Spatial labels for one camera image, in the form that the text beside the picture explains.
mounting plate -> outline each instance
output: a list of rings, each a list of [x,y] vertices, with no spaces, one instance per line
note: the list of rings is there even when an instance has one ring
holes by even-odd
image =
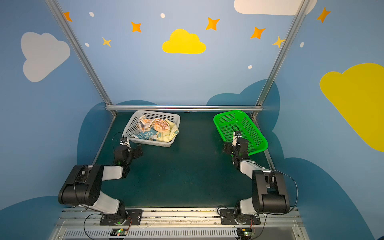
[[[239,225],[235,220],[235,214],[233,213],[233,209],[220,209],[220,219],[221,225]],[[253,220],[255,225],[261,224],[259,215],[243,215],[242,220],[247,220],[243,225],[250,225],[251,219]]]
[[[125,211],[127,212],[127,218],[130,217],[132,219],[131,226],[140,225],[143,210],[141,210],[141,209],[126,209]],[[100,221],[100,225],[101,226],[114,226],[114,225],[111,225],[111,223],[108,221],[109,220],[107,218],[102,218]],[[129,226],[130,223],[131,223],[131,221],[128,218],[124,224],[116,225],[116,226],[126,226],[126,225]]]

yellow star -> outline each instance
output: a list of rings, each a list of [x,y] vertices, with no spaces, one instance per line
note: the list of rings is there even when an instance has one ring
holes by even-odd
[[[274,44],[272,44],[272,46],[273,46],[273,45],[277,45],[277,46],[279,46],[279,48],[280,48],[281,43],[284,42],[284,41],[285,41],[285,39],[281,40],[281,39],[280,39],[280,36],[278,36],[278,37],[277,37],[277,42],[274,43]]]
[[[140,30],[141,23],[135,24],[135,23],[131,22],[131,24],[133,26],[132,32],[137,31],[137,32],[141,33],[141,30]]]
[[[220,19],[213,20],[213,19],[208,18],[208,26],[205,30],[213,29],[216,31],[216,24],[219,20]]]
[[[327,17],[328,14],[330,14],[331,11],[327,11],[325,8],[323,10],[323,12],[321,13],[321,15],[317,18],[317,20],[321,20],[321,22],[323,23],[325,18]]]
[[[72,21],[72,19],[70,18],[70,12],[66,12],[66,13],[64,13],[64,16],[65,16],[65,18],[68,20],[68,21]]]
[[[103,45],[108,45],[109,47],[111,47],[111,46],[109,45],[109,42],[112,41],[112,40],[107,41],[107,40],[105,40],[104,38],[103,38],[103,40],[104,40]]]
[[[264,30],[265,30],[265,28],[264,29],[258,29],[257,27],[255,27],[255,32],[253,33],[251,38],[258,38],[258,39],[260,39],[262,37],[262,33],[263,33]]]

gray plastic basket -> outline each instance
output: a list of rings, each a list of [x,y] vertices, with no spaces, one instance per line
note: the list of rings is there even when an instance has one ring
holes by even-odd
[[[177,136],[174,137],[170,142],[158,142],[158,141],[144,140],[144,139],[131,137],[132,135],[139,133],[139,130],[136,127],[136,123],[139,120],[139,118],[143,115],[145,115],[147,119],[154,119],[154,118],[166,119],[167,118],[169,121],[175,123],[177,127],[179,127],[180,125],[180,116],[177,114],[138,110],[132,115],[131,119],[128,121],[127,125],[125,126],[123,131],[124,137],[127,137],[130,141],[135,143],[155,145],[155,146],[161,146],[161,147],[170,147],[171,144],[175,141],[175,138]]]

towel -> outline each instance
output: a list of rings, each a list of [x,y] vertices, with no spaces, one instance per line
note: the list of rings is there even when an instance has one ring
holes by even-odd
[[[154,128],[150,127],[149,131],[139,132],[138,134],[134,134],[131,137],[144,139],[144,140],[154,140],[157,137],[156,136],[157,133],[158,132]]]
[[[166,118],[166,122],[168,123],[170,130],[166,132],[157,132],[156,141],[170,142],[179,133],[179,128],[175,123],[169,121],[167,118]]]
[[[140,132],[148,132],[153,127],[157,132],[167,132],[170,131],[170,126],[167,121],[155,118],[147,119],[145,115],[141,116],[136,124]]]

blue patterned towel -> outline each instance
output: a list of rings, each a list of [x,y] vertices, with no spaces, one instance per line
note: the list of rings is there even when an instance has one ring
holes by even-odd
[[[138,134],[132,135],[131,137],[144,139],[144,140],[153,140],[152,136],[156,135],[156,133],[157,131],[151,127],[151,129],[148,132],[139,132]]]

